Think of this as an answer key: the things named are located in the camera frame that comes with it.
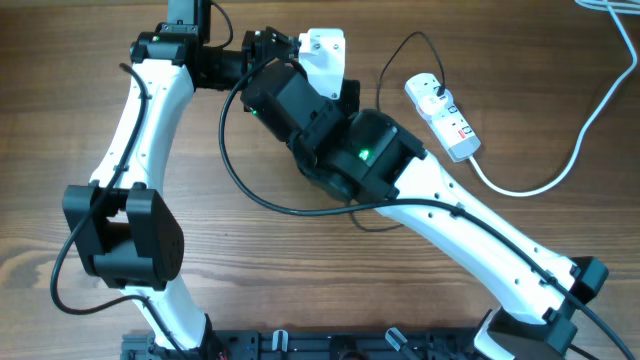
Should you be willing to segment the white power strip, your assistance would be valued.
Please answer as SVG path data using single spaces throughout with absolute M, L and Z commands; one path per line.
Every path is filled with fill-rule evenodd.
M 439 95 L 441 87 L 442 85 L 433 74 L 420 73 L 406 81 L 405 92 L 416 107 L 423 96 L 432 93 L 441 96 L 448 90 L 445 89 Z M 454 103 L 454 99 L 449 108 L 435 116 L 431 121 L 425 122 L 453 162 L 469 159 L 480 148 L 480 139 Z

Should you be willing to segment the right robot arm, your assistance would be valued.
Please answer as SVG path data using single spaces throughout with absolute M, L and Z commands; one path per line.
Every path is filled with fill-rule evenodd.
M 520 232 L 462 188 L 390 116 L 343 112 L 295 67 L 253 72 L 242 103 L 286 144 L 300 172 L 342 201 L 374 209 L 430 241 L 498 300 L 473 345 L 490 359 L 561 359 L 607 278 L 593 257 L 569 258 Z

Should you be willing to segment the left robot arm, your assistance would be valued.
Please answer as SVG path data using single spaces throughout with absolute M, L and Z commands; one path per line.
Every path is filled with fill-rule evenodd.
M 248 33 L 240 51 L 211 46 L 212 1 L 173 1 L 164 22 L 131 45 L 128 98 L 106 155 L 85 186 L 70 186 L 63 211 L 87 274 L 118 289 L 151 325 L 128 339 L 127 359 L 221 359 L 226 350 L 180 274 L 183 232 L 163 200 L 178 123 L 200 88 L 232 88 L 271 56 L 299 60 L 312 35 L 273 28 Z

